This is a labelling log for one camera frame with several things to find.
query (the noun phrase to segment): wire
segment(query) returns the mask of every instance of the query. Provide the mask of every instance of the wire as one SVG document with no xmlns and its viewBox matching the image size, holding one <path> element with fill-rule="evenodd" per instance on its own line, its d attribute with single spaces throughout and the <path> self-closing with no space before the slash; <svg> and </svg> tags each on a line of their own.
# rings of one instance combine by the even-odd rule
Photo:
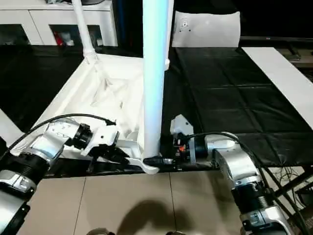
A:
<svg viewBox="0 0 313 235">
<path fill-rule="evenodd" d="M 230 133 L 226 133 L 226 132 L 203 132 L 203 133 L 197 133 L 197 134 L 192 134 L 192 135 L 188 135 L 186 138 L 187 140 L 191 139 L 191 138 L 194 138 L 194 137 L 199 137 L 199 136 L 207 136 L 207 135 L 222 135 L 222 136 L 226 136 L 226 137 L 229 137 L 230 139 L 232 139 L 233 141 L 236 141 L 244 151 L 247 152 L 248 155 L 250 155 L 253 160 L 254 160 L 254 163 L 256 164 L 258 170 L 260 171 L 260 174 L 261 174 L 261 177 L 264 181 L 264 185 L 266 188 L 270 188 L 269 187 L 269 184 L 268 184 L 268 181 L 264 175 L 264 172 L 261 168 L 261 165 L 262 165 L 262 161 L 261 159 L 252 151 L 248 148 L 248 146 L 246 146 L 244 143 L 242 143 L 238 137 L 236 137 L 235 135 L 232 135 Z M 272 178 L 272 180 L 277 184 L 277 186 L 279 187 L 279 189 L 283 192 L 283 196 L 287 199 L 287 201 L 290 203 L 291 207 L 294 209 L 294 211 L 298 214 L 298 217 L 299 217 L 299 223 L 297 223 L 298 221 L 296 220 L 296 218 L 294 216 L 292 216 L 292 218 L 294 218 L 295 220 L 295 223 L 296 225 L 300 228 L 300 230 L 302 231 L 302 233 L 304 235 L 310 235 L 310 231 L 309 231 L 309 228 L 308 226 L 306 225 L 305 223 L 305 220 L 302 216 L 302 214 L 300 213 L 297 205 L 292 201 L 292 199 L 289 197 L 289 195 L 286 193 L 285 190 L 283 190 L 283 187 L 281 186 L 281 184 L 278 182 L 278 180 L 276 179 L 276 177 L 273 175 L 273 173 L 269 170 L 268 167 L 264 166 L 263 167 L 264 170 L 269 174 L 269 176 Z M 279 204 L 282 205 L 282 203 L 280 202 L 280 200 L 273 194 L 272 195 L 274 200 L 276 202 L 279 202 Z M 282 208 L 285 208 L 286 211 L 288 211 L 288 213 L 286 214 L 290 214 L 290 211 L 285 207 L 283 206 Z"/>
<path fill-rule="evenodd" d="M 287 194 L 287 192 L 283 189 L 283 187 L 281 186 L 281 184 L 278 182 L 278 180 L 275 178 L 275 176 L 273 175 L 273 173 L 267 168 L 265 167 L 264 170 L 270 175 L 270 177 L 273 179 L 273 181 L 275 182 L 275 184 L 278 186 L 278 188 L 282 191 L 283 196 L 287 199 L 287 201 L 289 202 L 289 204 L 291 205 L 291 207 L 294 209 L 294 211 L 298 214 L 299 216 L 299 220 L 301 223 L 301 231 L 303 234 L 305 235 L 310 235 L 310 231 L 308 226 L 306 225 L 306 222 L 301 214 L 301 212 L 299 211 L 297 205 L 292 201 L 292 199 L 290 198 L 290 196 Z"/>
<path fill-rule="evenodd" d="M 64 114 L 64 115 L 58 115 L 58 116 L 55 116 L 55 117 L 52 117 L 52 118 L 49 118 L 47 119 L 46 121 L 43 121 L 39 124 L 37 124 L 36 126 L 34 126 L 33 128 L 31 128 L 28 132 L 26 132 L 25 134 L 23 134 L 21 137 L 19 137 L 13 144 L 11 144 L 8 149 L 2 154 L 2 156 L 0 157 L 0 161 L 2 161 L 5 156 L 19 143 L 21 142 L 22 140 L 24 140 L 27 136 L 29 136 L 31 133 L 33 133 L 34 131 L 36 131 L 37 129 L 39 129 L 40 127 L 50 123 L 50 122 L 53 122 L 53 121 L 56 121 L 56 120 L 59 120 L 59 119 L 62 119 L 62 118 L 70 118 L 70 117 L 90 117 L 90 118 L 94 118 L 94 119 L 99 119 L 99 120 L 102 120 L 102 121 L 105 121 L 107 125 L 116 125 L 115 122 L 109 120 L 109 119 L 106 119 L 104 117 L 100 117 L 100 116 L 96 116 L 96 115 L 92 115 L 92 114 Z"/>
</svg>

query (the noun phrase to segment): white cloth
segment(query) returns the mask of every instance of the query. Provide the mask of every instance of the white cloth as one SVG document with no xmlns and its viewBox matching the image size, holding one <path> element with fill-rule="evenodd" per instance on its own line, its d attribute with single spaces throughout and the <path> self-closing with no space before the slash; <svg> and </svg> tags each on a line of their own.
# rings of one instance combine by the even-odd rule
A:
<svg viewBox="0 0 313 235">
<path fill-rule="evenodd" d="M 237 47 L 240 12 L 228 15 L 176 11 L 173 47 Z"/>
</svg>

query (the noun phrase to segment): cabinet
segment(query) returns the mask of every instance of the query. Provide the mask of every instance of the cabinet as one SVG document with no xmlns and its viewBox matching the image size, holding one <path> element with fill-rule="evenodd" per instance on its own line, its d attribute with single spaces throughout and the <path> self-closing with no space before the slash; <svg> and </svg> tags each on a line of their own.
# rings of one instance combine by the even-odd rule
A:
<svg viewBox="0 0 313 235">
<path fill-rule="evenodd" d="M 117 46 L 112 0 L 83 6 L 83 10 L 94 46 Z M 68 46 L 81 43 L 75 12 L 66 2 L 1 1 L 0 38 L 10 35 L 21 35 L 32 45 L 59 45 L 60 40 Z"/>
</svg>

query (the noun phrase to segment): tile floor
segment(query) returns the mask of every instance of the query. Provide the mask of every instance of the tile floor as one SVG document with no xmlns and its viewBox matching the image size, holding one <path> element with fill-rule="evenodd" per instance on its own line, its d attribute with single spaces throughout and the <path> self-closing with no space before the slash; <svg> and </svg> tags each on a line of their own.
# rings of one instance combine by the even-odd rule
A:
<svg viewBox="0 0 313 235">
<path fill-rule="evenodd" d="M 30 204 L 18 235 L 86 235 L 103 227 L 117 235 L 238 235 L 241 227 L 218 171 L 46 179 Z"/>
</svg>

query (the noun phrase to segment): black tablecloth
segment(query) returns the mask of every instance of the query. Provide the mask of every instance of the black tablecloth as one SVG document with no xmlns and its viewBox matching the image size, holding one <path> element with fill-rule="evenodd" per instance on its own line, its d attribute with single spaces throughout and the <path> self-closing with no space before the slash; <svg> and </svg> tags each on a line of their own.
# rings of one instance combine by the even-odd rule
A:
<svg viewBox="0 0 313 235">
<path fill-rule="evenodd" d="M 196 106 L 197 131 L 235 133 L 267 166 L 313 165 L 312 129 L 243 50 L 177 53 Z"/>
<path fill-rule="evenodd" d="M 117 48 L 102 52 L 133 56 Z M 0 108 L 27 131 L 82 59 L 76 47 L 0 47 Z M 170 59 L 163 136 L 169 134 L 171 119 L 183 114 L 195 132 L 238 134 L 267 166 L 313 165 L 312 130 L 243 51 L 181 48 L 171 51 Z M 76 164 L 85 169 L 87 163 Z M 112 170 L 106 166 L 99 172 Z"/>
</svg>

